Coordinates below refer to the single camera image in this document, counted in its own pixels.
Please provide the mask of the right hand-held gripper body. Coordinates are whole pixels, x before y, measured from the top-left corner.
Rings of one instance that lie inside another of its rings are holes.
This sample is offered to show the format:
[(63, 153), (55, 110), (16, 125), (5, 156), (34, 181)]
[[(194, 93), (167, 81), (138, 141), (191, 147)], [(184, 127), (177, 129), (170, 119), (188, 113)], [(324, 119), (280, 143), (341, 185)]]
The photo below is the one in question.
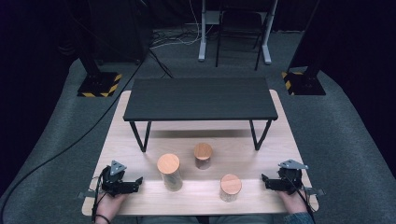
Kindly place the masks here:
[(292, 194), (302, 187), (303, 170), (308, 168), (307, 165), (295, 160), (287, 160), (281, 162), (278, 166), (279, 170), (277, 173), (281, 181), (280, 191)]

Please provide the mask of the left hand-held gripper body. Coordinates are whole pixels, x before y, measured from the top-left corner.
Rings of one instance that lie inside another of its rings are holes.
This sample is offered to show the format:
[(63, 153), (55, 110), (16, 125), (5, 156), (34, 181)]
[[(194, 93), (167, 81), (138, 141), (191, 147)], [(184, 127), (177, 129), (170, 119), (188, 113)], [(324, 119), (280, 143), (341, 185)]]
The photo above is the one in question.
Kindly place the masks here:
[(101, 173), (102, 190), (112, 196), (125, 194), (126, 185), (122, 180), (125, 170), (126, 167), (123, 164), (112, 161)]

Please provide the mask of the tall wooden-lid jar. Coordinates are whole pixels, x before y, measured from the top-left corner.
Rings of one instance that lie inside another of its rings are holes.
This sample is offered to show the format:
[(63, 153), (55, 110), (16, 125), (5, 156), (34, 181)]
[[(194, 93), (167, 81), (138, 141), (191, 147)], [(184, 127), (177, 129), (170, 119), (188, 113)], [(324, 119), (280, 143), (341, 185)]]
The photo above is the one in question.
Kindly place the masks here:
[(177, 155), (167, 153), (157, 160), (157, 168), (161, 173), (165, 187), (170, 191), (178, 191), (183, 186), (179, 171), (180, 160)]

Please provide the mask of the black shelf with metal legs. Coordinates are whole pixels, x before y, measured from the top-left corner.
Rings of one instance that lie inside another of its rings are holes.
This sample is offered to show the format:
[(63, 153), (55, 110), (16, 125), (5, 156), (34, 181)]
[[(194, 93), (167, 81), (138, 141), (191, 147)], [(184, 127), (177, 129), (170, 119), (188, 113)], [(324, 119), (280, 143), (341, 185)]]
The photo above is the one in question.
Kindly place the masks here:
[(246, 120), (258, 150), (278, 114), (263, 77), (138, 78), (123, 119), (141, 151), (153, 121), (187, 120)]

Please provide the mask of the person's right hand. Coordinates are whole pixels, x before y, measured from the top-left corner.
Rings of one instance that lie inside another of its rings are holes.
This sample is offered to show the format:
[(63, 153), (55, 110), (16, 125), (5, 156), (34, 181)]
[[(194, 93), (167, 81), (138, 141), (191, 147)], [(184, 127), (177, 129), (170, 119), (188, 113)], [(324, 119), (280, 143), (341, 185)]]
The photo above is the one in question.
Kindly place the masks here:
[(288, 194), (284, 191), (278, 191), (277, 195), (289, 214), (305, 213), (307, 211), (304, 200), (298, 193)]

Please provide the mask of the person's left hand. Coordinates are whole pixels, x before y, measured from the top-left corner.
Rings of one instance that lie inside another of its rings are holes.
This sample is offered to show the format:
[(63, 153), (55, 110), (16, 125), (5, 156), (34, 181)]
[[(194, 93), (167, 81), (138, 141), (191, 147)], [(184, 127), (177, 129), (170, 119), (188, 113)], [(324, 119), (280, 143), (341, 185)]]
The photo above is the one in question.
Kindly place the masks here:
[(96, 209), (96, 215), (103, 215), (110, 221), (119, 212), (123, 202), (128, 198), (125, 194), (119, 194), (112, 197), (108, 194), (101, 194), (99, 196), (99, 203)]

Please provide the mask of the black stand with striped base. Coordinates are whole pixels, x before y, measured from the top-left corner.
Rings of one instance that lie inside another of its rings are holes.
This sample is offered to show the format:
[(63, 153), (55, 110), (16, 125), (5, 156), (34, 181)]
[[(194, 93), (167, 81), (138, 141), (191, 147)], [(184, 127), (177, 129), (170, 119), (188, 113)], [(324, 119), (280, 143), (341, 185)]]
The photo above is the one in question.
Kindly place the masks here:
[(282, 73), (289, 95), (325, 95), (318, 80), (323, 62), (325, 34), (319, 28), (322, 0), (317, 0), (304, 34), (298, 44), (286, 72)]
[(112, 96), (119, 85), (121, 74), (100, 71), (88, 48), (80, 40), (76, 42), (76, 49), (78, 51), (78, 57), (87, 73), (78, 89), (78, 96)]

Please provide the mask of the black chair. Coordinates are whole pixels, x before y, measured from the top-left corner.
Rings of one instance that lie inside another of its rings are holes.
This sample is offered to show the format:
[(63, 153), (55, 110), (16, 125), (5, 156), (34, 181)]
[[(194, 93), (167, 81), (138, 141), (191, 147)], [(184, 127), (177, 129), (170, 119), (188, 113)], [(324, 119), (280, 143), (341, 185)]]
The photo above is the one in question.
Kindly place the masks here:
[(259, 59), (262, 55), (262, 43), (268, 16), (262, 17), (262, 13), (267, 14), (268, 10), (255, 7), (236, 7), (231, 5), (221, 5), (219, 10), (219, 31), (217, 37), (216, 63), (219, 65), (219, 53), (221, 50), (221, 40), (227, 38), (249, 39), (255, 37), (253, 49), (258, 50), (255, 68), (258, 68)]

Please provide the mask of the grey box under desk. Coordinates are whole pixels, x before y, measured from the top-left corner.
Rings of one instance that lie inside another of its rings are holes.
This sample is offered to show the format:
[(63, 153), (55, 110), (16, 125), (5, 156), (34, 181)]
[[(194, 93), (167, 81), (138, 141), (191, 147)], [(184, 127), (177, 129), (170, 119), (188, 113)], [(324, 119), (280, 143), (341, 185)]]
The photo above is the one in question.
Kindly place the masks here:
[(213, 11), (213, 10), (208, 10), (205, 13), (205, 23), (207, 25), (215, 25), (219, 23), (219, 12), (218, 11)]

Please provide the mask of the white desk frame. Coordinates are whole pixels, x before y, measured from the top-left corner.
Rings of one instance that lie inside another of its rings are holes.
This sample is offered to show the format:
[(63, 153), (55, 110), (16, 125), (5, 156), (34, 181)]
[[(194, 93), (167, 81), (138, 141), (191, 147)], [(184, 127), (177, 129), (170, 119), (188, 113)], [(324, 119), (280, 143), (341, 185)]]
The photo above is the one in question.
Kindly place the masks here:
[[(200, 35), (200, 47), (199, 47), (199, 53), (198, 53), (198, 61), (203, 62), (205, 60), (205, 52), (206, 52), (206, 26), (207, 24), (205, 23), (205, 13), (207, 12), (206, 10), (206, 0), (200, 0), (202, 3), (201, 6), (201, 23), (200, 23), (200, 30), (199, 30), (199, 35)], [(268, 12), (262, 13), (262, 21), (264, 24), (264, 33), (262, 35), (262, 45), (261, 45), (261, 51), (262, 51), (262, 56), (264, 63), (269, 65), (272, 63), (269, 47), (268, 47), (268, 40), (269, 36), (272, 31), (272, 25), (273, 21), (275, 18), (276, 14), (276, 8), (277, 8), (277, 3), (278, 0), (273, 0), (273, 4), (270, 7), (270, 10)]]

